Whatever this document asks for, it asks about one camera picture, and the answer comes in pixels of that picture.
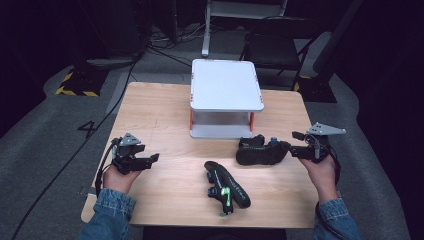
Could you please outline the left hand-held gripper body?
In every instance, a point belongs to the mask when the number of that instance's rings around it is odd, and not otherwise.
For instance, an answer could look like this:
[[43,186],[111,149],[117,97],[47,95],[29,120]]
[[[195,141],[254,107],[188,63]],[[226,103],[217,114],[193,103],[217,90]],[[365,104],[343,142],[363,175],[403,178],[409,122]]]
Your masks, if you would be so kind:
[[121,174],[127,175],[130,172],[145,169],[136,168],[134,162],[137,157],[130,154],[131,146],[140,144],[142,144],[141,141],[131,133],[126,133],[123,137],[112,140],[112,164]]

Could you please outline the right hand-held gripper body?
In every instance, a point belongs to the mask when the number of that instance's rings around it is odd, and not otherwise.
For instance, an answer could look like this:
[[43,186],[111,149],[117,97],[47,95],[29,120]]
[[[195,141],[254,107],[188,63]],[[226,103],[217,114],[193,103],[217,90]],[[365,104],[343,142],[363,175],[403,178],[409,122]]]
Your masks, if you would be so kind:
[[322,123],[315,123],[306,131],[304,141],[308,144],[302,159],[310,160],[314,163],[320,163],[330,154],[331,145],[329,143],[330,135],[345,134],[344,128],[336,128]]

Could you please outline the black sandal with blue buckle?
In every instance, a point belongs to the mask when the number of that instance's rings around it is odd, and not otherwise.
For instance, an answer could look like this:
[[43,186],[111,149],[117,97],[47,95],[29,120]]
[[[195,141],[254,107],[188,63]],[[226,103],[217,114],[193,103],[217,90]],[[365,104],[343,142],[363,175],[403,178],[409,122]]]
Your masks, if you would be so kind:
[[236,161],[243,166],[275,165],[287,155],[291,145],[272,137],[268,144],[259,134],[253,138],[241,138],[236,152]]

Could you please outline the person's left hand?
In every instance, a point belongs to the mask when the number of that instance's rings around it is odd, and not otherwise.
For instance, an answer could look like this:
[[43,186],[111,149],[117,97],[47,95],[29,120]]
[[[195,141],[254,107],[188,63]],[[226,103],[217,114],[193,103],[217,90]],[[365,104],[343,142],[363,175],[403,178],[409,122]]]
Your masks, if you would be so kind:
[[123,175],[115,166],[110,166],[103,173],[103,187],[123,194],[128,194],[133,182],[140,174],[140,171],[133,171],[127,175]]

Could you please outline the person's right hand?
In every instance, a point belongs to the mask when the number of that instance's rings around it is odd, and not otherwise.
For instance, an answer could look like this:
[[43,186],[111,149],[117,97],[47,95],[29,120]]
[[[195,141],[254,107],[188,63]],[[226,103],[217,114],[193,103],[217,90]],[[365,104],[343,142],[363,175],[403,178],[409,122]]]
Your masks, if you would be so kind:
[[300,162],[307,169],[311,182],[317,190],[320,203],[325,203],[338,197],[335,181],[335,163],[331,156],[327,156],[320,163],[313,163],[306,159],[300,159]]

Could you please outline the black tape floor mark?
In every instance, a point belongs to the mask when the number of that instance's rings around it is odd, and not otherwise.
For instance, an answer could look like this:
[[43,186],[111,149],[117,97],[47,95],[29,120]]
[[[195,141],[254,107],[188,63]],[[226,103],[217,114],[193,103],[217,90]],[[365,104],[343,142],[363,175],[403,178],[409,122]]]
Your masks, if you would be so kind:
[[97,130],[96,123],[92,120],[84,123],[77,128],[78,131],[84,131],[86,133],[85,138],[89,139],[92,134]]

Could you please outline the dark slanted stand with base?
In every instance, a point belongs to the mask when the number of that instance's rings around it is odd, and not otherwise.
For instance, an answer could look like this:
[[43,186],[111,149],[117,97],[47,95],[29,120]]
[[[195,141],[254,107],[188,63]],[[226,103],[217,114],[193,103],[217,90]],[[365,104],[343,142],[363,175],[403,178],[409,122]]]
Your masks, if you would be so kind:
[[351,25],[357,11],[364,0],[353,0],[347,8],[337,27],[335,28],[329,41],[323,48],[313,65],[317,75],[312,78],[300,78],[297,86],[305,102],[315,103],[336,103],[329,81],[333,77],[339,64],[342,39]]

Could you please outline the yellow black striped stand base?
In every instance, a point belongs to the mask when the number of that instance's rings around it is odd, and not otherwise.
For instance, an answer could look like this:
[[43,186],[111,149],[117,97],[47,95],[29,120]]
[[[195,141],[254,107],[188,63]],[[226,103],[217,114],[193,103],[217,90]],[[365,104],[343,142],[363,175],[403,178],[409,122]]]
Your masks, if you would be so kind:
[[95,67],[71,68],[55,94],[99,97],[108,74],[108,70]]

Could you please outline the white two-tier shoe rack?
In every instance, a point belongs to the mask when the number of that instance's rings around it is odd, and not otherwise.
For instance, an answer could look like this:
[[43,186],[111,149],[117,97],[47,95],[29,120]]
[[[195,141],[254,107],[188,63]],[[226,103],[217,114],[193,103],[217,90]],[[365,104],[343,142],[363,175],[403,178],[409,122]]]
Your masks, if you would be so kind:
[[190,136],[252,136],[254,115],[264,109],[255,66],[249,61],[195,59],[190,91]]

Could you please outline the black folding chair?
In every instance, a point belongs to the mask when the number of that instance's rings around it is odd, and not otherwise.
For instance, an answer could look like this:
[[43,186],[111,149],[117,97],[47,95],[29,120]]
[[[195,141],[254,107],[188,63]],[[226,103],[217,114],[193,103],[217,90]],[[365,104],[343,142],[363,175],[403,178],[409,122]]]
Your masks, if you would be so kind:
[[295,71],[291,89],[298,83],[310,45],[322,34],[321,25],[310,18],[269,16],[258,20],[246,34],[240,61],[255,67]]

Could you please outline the white desk frame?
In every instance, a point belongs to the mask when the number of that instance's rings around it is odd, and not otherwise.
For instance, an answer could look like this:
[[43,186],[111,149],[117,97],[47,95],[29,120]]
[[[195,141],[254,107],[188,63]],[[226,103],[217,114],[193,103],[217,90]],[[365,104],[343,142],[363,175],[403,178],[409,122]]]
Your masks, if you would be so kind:
[[283,16],[288,0],[281,0],[278,4],[259,4],[243,2],[225,2],[224,0],[207,0],[205,8],[205,31],[201,56],[209,55],[211,31],[210,25],[213,17],[262,19],[268,16]]

